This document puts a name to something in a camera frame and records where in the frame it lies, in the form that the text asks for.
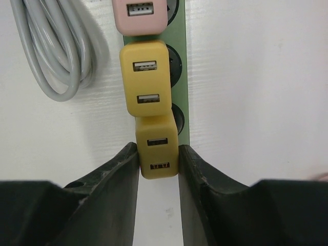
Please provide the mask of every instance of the usb adapter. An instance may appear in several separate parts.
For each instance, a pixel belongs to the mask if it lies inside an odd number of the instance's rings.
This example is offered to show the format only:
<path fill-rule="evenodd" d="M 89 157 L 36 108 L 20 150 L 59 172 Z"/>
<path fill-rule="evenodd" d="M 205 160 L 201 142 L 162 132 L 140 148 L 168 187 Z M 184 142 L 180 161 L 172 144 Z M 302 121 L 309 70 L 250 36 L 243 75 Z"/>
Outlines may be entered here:
<path fill-rule="evenodd" d="M 116 28 L 125 36 L 161 34 L 168 25 L 166 0 L 112 0 Z"/>
<path fill-rule="evenodd" d="M 165 178 L 178 173 L 178 130 L 172 112 L 136 118 L 136 140 L 144 178 Z"/>
<path fill-rule="evenodd" d="M 120 52 L 127 108 L 135 117 L 171 112 L 169 52 L 164 42 L 130 43 Z"/>

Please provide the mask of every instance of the green power strip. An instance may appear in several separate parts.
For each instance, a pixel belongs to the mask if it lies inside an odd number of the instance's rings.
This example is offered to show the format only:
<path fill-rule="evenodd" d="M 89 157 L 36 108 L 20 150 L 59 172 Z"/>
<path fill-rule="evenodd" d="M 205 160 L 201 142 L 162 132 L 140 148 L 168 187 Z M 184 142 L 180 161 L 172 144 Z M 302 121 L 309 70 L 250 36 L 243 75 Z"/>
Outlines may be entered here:
<path fill-rule="evenodd" d="M 187 41 L 186 41 L 186 13 L 185 0 L 176 0 L 178 7 L 173 11 L 171 23 L 165 31 L 158 36 L 124 37 L 125 45 L 130 42 L 161 39 L 171 46 L 180 56 L 182 73 L 178 82 L 172 88 L 172 103 L 178 106 L 184 117 L 183 129 L 179 134 L 179 144 L 189 144 L 189 103 L 188 103 L 188 67 L 187 67 Z"/>

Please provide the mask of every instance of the coiled cable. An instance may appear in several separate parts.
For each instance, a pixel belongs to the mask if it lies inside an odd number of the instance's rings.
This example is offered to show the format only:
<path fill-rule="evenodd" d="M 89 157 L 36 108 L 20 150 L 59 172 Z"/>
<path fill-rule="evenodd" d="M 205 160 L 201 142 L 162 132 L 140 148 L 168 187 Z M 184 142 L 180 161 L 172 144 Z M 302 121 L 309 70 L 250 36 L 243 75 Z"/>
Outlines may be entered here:
<path fill-rule="evenodd" d="M 88 35 L 68 0 L 11 0 L 30 68 L 43 92 L 55 101 L 70 100 L 92 79 Z M 68 88 L 63 94 L 48 83 L 42 69 Z"/>

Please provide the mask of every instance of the yellow adapter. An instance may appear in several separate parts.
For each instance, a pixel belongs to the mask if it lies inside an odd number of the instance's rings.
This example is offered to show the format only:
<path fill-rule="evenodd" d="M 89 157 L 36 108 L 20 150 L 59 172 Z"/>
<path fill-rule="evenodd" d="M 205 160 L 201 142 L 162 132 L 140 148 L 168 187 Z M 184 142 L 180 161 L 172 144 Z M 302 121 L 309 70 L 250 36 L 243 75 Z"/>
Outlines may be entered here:
<path fill-rule="evenodd" d="M 129 113 L 135 117 L 171 112 L 169 51 L 164 42 L 151 40 L 124 46 L 120 63 Z"/>
<path fill-rule="evenodd" d="M 136 140 L 144 178 L 178 174 L 178 130 L 172 111 L 163 116 L 136 118 Z"/>

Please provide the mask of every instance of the pink usb adapter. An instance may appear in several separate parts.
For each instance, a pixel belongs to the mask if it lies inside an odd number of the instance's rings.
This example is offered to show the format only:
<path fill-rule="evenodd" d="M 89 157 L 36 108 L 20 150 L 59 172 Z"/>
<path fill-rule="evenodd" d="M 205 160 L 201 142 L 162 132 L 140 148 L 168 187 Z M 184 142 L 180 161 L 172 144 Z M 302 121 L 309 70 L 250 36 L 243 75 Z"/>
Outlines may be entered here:
<path fill-rule="evenodd" d="M 156 35 L 168 25 L 167 0 L 112 0 L 112 3 L 116 27 L 124 36 Z"/>

